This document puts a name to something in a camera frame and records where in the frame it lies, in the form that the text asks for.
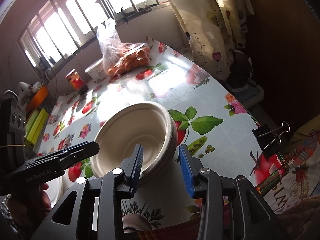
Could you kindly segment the left hand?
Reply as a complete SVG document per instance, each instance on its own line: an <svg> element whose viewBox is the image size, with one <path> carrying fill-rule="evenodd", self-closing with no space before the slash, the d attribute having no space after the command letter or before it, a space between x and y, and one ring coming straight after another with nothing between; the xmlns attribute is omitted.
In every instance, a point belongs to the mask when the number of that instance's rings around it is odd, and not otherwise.
<svg viewBox="0 0 320 240"><path fill-rule="evenodd" d="M52 209L47 189L49 186L44 183L12 193L7 201L12 217L20 224L42 221Z"/></svg>

